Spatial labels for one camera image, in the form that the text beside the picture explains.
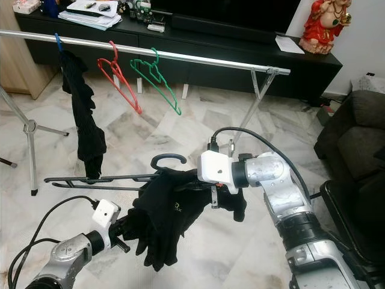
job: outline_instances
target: television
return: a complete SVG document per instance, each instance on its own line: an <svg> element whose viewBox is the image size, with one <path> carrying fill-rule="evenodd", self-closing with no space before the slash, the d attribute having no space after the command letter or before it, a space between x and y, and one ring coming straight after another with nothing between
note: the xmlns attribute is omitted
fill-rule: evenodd
<svg viewBox="0 0 385 289"><path fill-rule="evenodd" d="M300 0L151 0L152 10L285 33Z"/></svg>

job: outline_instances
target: dark sofa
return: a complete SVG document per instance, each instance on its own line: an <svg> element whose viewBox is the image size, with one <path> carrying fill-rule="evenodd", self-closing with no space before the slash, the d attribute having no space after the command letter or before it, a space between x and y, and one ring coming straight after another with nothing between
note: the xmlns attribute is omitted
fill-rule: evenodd
<svg viewBox="0 0 385 289"><path fill-rule="evenodd" d="M385 168L385 95L352 92L327 122L314 150L335 179L366 183Z"/></svg>

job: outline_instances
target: red hanger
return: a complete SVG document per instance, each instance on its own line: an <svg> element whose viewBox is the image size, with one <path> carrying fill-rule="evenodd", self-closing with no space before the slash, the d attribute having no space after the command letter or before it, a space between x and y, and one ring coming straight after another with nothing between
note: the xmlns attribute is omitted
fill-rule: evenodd
<svg viewBox="0 0 385 289"><path fill-rule="evenodd" d="M138 114L141 114L142 113L142 109L141 107L139 106L138 104L138 99L137 97L135 96L135 93L134 91L131 89L131 86L128 84L128 81L126 80L126 78L124 77L123 73L122 73L122 70L120 69L119 67L119 64L118 64L118 50L117 48L115 47L115 44L114 42L112 41L109 41L109 44L111 44L114 48L114 53L115 53L115 57L113 59L113 61L108 61L107 59L104 59L104 58L99 58L97 60L97 66L101 69L101 71L104 73L104 75L107 77L107 79L110 81L110 83L113 84L113 86L118 90L118 92L128 101L128 103L132 106L132 108L138 113ZM134 102L132 102L121 90L119 87L117 87L117 85L115 84L115 82L111 79L111 77L109 77L109 75L105 72L104 68L103 68L103 62L106 62L110 67L111 67L111 70L112 70L112 73L119 79L120 82L123 82L124 84L126 84L126 86L128 87L128 90L130 91L130 94L132 96L132 98L134 99Z"/></svg>

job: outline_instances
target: white wall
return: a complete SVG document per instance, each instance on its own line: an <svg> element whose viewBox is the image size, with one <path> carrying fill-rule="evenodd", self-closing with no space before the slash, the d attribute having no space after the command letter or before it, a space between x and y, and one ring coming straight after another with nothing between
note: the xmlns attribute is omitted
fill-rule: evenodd
<svg viewBox="0 0 385 289"><path fill-rule="evenodd" d="M287 35L301 37L313 0L301 0ZM385 0L353 0L352 23L334 40L331 53L343 64L326 92L347 94L350 80L367 72L385 78Z"/></svg>

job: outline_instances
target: marble floor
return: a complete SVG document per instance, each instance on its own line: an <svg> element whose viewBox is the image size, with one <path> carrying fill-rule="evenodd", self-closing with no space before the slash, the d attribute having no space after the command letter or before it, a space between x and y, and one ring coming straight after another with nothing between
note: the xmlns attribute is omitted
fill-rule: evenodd
<svg viewBox="0 0 385 289"><path fill-rule="evenodd" d="M165 160L161 165L180 170L196 167L212 133L223 126L237 126L254 96L250 93L191 86L186 100L180 101L178 116L156 92L144 86L138 95L143 114L137 115L124 99L100 76L87 75L86 82L95 92L95 122L105 131L108 145L103 175L152 173L153 156L173 152L187 157L181 165ZM183 85L173 85L180 97ZM14 101L30 119L40 125L70 132L68 137L38 131L35 135L39 191L30 196L28 147L22 124L0 99L0 156L18 163L16 169L0 164L1 229L0 288L7 288L7 269L14 256L25 247L40 219L59 201L86 194L109 199L122 207L131 207L136 192L74 190L45 184L44 178L84 176L84 166L77 160L77 136L72 116L71 98L61 89L57 75L42 95L13 95ZM330 179L327 167L313 151L322 130L316 108L295 99L266 96L247 128L260 133L281 149L296 164L310 193ZM231 133L220 134L224 145ZM243 135L236 147L239 152L260 154L267 147ZM130 185L118 181L117 185ZM132 251L124 254L115 247L95 256L76 278L75 288L287 288L291 274L285 250L265 207L260 188L245 190L245 220L236 223L232 214L205 208L200 218L186 232L178 247L178 262L159 273L144 267L144 255L135 256L136 242L128 242ZM334 229L322 200L315 211L321 223ZM47 219L38 238L65 240L88 232L93 211L88 202L72 201L55 210ZM30 253L18 288L25 288L49 258L51 244L40 244Z"/></svg>

